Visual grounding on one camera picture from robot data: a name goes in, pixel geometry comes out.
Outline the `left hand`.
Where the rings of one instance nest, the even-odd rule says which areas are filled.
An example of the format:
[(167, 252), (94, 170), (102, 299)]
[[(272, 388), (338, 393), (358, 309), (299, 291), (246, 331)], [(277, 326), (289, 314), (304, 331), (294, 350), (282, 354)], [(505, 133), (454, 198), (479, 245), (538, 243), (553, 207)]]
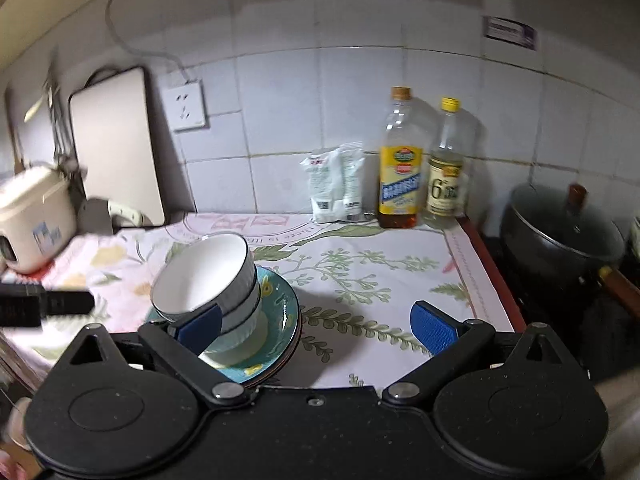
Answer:
[(24, 429), (24, 418), (32, 399), (23, 396), (10, 411), (8, 420), (1, 428), (1, 478), (33, 479), (40, 473)]

